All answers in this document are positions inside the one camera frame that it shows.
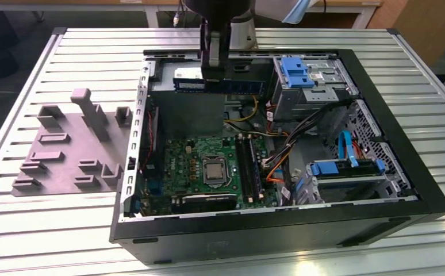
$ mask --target sticker label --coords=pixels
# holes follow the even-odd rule
[[[290,192],[288,192],[288,190],[284,188],[284,186],[282,186],[280,194],[282,194],[282,196],[288,200],[288,198],[290,198]]]
[[[311,73],[311,79],[322,79],[322,75],[319,73]]]
[[[205,84],[203,83],[178,83],[179,88],[187,88],[187,89],[203,89]]]

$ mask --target blue plastic latch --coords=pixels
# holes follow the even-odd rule
[[[318,175],[319,174],[319,168],[316,166],[316,164],[311,164],[311,174],[312,175]]]
[[[299,182],[295,185],[295,191],[298,191],[300,189],[300,186],[302,186],[303,183],[304,183],[304,178],[302,177]]]
[[[338,168],[335,162],[319,162],[315,163],[320,174],[336,174],[338,173]]]
[[[386,166],[380,159],[375,159],[375,165],[376,165],[379,173],[383,173],[386,171]]]
[[[303,65],[296,57],[280,58],[280,71],[287,79],[287,87],[290,88],[312,88],[314,81],[307,75],[307,66]]]
[[[359,164],[355,160],[355,154],[352,152],[351,135],[348,131],[342,131],[338,135],[338,158],[339,159],[344,158],[343,142],[344,142],[344,149],[346,149],[346,157],[350,161],[351,167],[356,167]]]

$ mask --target wire bundle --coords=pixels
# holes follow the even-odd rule
[[[326,104],[320,109],[314,111],[295,126],[294,130],[288,133],[282,148],[274,153],[266,160],[264,164],[268,164],[270,162],[274,162],[278,158],[278,162],[272,166],[268,174],[266,175],[266,181],[270,182],[279,182],[284,183],[283,179],[275,179],[271,178],[271,174],[275,172],[276,168],[282,165],[283,161],[288,157],[291,147],[294,146],[296,142],[296,138],[299,137],[300,134],[303,134],[307,130],[310,130],[315,124],[319,122],[322,119],[323,115],[326,114],[327,111],[330,111],[334,108],[338,108],[339,106],[348,105],[351,103],[350,99],[346,99],[339,102],[332,102]]]

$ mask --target yellow wire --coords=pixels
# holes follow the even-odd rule
[[[225,122],[242,122],[246,121],[248,118],[251,118],[256,112],[258,109],[258,101],[255,100],[255,97],[252,97],[252,101],[254,101],[254,107],[252,107],[252,112],[251,114],[248,114],[244,118],[239,118],[239,119],[229,119],[229,120],[223,120]]]

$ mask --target green circuit board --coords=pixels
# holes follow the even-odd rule
[[[275,205],[274,189],[263,191],[263,199],[244,202],[240,194],[238,160],[235,156],[234,137],[201,137],[171,139],[165,144],[165,164],[162,179],[162,196],[150,201],[157,214],[169,213],[170,196],[177,194],[219,193],[235,194],[236,209],[262,208]],[[267,152],[260,137],[252,139],[256,158],[266,158]],[[217,188],[203,183],[202,162],[206,158],[223,158],[226,182]]]

